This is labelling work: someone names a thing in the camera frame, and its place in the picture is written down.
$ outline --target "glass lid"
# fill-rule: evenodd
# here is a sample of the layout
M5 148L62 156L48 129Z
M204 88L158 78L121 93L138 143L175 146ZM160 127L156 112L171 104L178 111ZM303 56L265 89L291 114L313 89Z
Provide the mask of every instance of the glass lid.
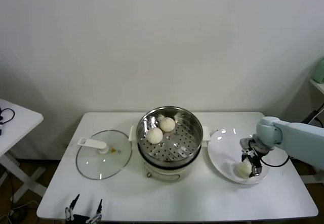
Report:
M105 130L91 137L105 142L108 151L104 154L99 149L81 146L76 155L76 167L81 175L91 180L104 180L120 172L132 155L132 143L128 136L118 130Z

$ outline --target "small white table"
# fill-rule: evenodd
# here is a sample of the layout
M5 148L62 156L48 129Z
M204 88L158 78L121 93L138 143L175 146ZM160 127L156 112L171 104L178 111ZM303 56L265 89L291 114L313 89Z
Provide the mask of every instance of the small white table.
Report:
M35 180L42 175L45 168L38 168L34 174L29 177L19 168L19 163L7 153L17 142L42 122L43 116L3 99L0 99L0 107L2 110L4 108L11 108L16 113L15 117L11 121L3 125L2 135L0 136L0 164L24 182L19 190L14 194L14 199L11 198L11 201L16 203L28 189L34 191L40 196L43 196L46 187L38 184ZM3 121L5 121L7 118L11 118L12 112L6 110L1 114L1 116L4 117Z
M233 183L215 170L206 148L197 157L190 175L175 183L146 177L138 150L117 175L101 181L79 174L75 156L80 137L116 129L129 134L144 113L87 113L83 116L38 207L41 218L64 219L64 208L80 194L74 213L93 216L101 199L103 221L242 221L316 216L318 210L289 161L272 168L259 184ZM255 132L261 113L195 113L202 125L213 132L239 128L247 135ZM272 151L273 164L287 155Z

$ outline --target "steamed bun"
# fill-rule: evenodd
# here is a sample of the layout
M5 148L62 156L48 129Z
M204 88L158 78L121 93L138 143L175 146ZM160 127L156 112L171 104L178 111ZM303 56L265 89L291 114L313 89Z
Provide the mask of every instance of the steamed bun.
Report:
M163 132L159 128L152 128L148 131L146 138L151 144L158 144L163 139Z
M243 162L240 162L236 165L237 174L245 179L250 178L252 172L252 165L248 159L245 159Z
M164 132L171 132L176 127L176 123L172 118L163 118L160 122L160 128Z

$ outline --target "white wall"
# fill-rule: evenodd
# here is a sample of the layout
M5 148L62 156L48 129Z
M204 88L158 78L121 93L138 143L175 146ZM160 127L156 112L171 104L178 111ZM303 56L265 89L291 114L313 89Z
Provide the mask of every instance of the white wall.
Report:
M323 8L324 0L0 0L0 97L45 117L14 152L60 158L87 111L280 115L324 54ZM304 114L311 103L307 89L299 93Z

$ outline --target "robotic arm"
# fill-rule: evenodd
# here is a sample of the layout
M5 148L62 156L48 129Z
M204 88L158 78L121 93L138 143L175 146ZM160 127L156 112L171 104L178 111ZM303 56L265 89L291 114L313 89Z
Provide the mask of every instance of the robotic arm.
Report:
M296 159L324 169L323 128L264 117L257 124L256 134L252 138L241 139L240 144L243 149L242 161L248 158L251 162L251 176L261 173L260 158L275 146Z

